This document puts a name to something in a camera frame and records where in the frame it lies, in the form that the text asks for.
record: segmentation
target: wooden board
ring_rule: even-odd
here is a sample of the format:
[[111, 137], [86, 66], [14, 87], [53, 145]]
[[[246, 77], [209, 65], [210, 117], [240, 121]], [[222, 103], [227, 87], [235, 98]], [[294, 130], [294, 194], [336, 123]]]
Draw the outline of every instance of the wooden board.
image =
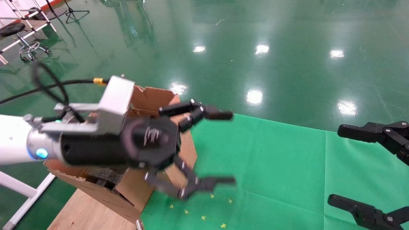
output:
[[135, 230], [122, 218], [77, 189], [47, 230]]

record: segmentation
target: blue led light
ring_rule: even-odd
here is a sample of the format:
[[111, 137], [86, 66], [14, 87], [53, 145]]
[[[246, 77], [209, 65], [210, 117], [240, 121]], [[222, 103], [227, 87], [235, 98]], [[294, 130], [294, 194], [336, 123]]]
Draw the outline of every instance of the blue led light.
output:
[[45, 159], [48, 157], [48, 152], [45, 149], [37, 149], [36, 155], [41, 159]]

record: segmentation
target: glossy green floor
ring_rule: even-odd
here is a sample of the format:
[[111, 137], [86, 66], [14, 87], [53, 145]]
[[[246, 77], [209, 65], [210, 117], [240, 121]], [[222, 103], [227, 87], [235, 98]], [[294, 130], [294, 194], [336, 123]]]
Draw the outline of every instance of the glossy green floor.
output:
[[[409, 120], [408, 1], [101, 1], [70, 2], [91, 11], [80, 24], [52, 21], [60, 38], [43, 40], [52, 56], [39, 59], [61, 80], [124, 73], [182, 100], [330, 131], [342, 123]], [[0, 66], [0, 99], [33, 88], [17, 51], [4, 54], [10, 64]], [[91, 103], [103, 88], [68, 91], [72, 102]], [[36, 94], [0, 113], [50, 115], [53, 106]], [[0, 170], [32, 186], [47, 173], [40, 164]], [[73, 191], [54, 181], [18, 229], [46, 229]], [[24, 197], [4, 188], [0, 194], [2, 225]]]

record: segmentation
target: green cloth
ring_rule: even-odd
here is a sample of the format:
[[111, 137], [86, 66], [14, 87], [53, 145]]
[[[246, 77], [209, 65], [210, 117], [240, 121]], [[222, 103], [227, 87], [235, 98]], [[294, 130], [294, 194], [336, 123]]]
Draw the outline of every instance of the green cloth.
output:
[[196, 173], [234, 175], [237, 187], [219, 186], [214, 198], [201, 193], [187, 202], [154, 192], [142, 213], [146, 230], [223, 223], [238, 230], [358, 230], [349, 212], [327, 204], [330, 194], [384, 212], [409, 205], [409, 167], [379, 144], [243, 115], [203, 121], [192, 134]]

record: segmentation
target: white wall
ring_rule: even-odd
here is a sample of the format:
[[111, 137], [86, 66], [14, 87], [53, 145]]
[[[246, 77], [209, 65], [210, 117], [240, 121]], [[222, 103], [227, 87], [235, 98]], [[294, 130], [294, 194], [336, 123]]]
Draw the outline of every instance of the white wall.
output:
[[[7, 5], [6, 1], [8, 0], [0, 0], [0, 17], [12, 18], [16, 17], [16, 14], [10, 9]], [[34, 0], [13, 0], [13, 2], [18, 6], [18, 9], [30, 9], [31, 7], [35, 7], [36, 5], [33, 2]], [[43, 7], [47, 4], [45, 0], [36, 0], [40, 7]], [[8, 19], [0, 19], [0, 22], [3, 25], [7, 25], [15, 20], [8, 20]]]

